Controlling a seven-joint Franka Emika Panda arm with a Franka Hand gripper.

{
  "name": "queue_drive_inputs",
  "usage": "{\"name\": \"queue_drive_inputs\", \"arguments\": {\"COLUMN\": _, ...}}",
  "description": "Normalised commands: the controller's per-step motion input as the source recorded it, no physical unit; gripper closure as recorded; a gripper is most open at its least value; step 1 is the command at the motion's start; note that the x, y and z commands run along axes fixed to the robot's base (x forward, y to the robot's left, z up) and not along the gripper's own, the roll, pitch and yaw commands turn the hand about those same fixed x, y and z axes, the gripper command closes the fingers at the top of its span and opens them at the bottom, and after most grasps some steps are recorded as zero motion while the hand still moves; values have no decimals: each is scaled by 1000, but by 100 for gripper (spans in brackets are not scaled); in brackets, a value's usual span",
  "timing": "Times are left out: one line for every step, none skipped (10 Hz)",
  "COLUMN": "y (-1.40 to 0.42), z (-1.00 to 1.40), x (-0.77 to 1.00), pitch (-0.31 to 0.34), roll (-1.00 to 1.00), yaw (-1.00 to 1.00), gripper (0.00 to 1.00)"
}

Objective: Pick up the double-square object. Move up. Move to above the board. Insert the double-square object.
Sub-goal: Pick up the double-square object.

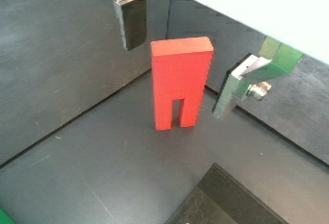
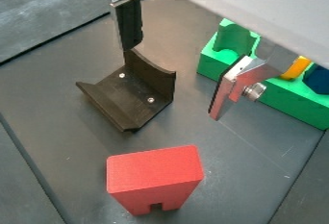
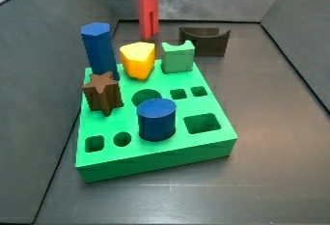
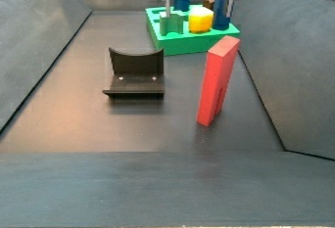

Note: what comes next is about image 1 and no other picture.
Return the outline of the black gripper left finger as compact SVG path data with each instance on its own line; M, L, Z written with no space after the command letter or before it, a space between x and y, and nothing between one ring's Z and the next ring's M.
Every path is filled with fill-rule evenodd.
M129 51L147 39L147 0L113 0L123 48Z

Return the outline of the silver green gripper right finger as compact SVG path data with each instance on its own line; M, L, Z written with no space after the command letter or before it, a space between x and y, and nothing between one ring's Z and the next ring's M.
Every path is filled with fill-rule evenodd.
M258 55L247 54L226 73L214 104L214 116L223 118L248 97L260 101L271 89L267 81L287 75L302 56L301 51L264 37Z

